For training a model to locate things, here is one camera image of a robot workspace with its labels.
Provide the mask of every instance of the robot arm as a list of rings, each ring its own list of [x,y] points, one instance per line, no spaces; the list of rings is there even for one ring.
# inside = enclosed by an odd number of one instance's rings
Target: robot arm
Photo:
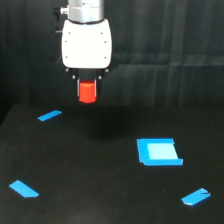
[[[79,101],[95,102],[105,72],[117,67],[109,22],[104,18],[104,0],[68,0],[60,12],[68,17],[62,30],[62,62],[77,82]],[[78,69],[96,69],[95,79],[82,80]]]

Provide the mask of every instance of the blue square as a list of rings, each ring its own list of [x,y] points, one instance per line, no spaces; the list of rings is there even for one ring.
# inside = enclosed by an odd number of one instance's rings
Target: blue square
[[[146,166],[181,166],[173,139],[138,139],[139,161]]]

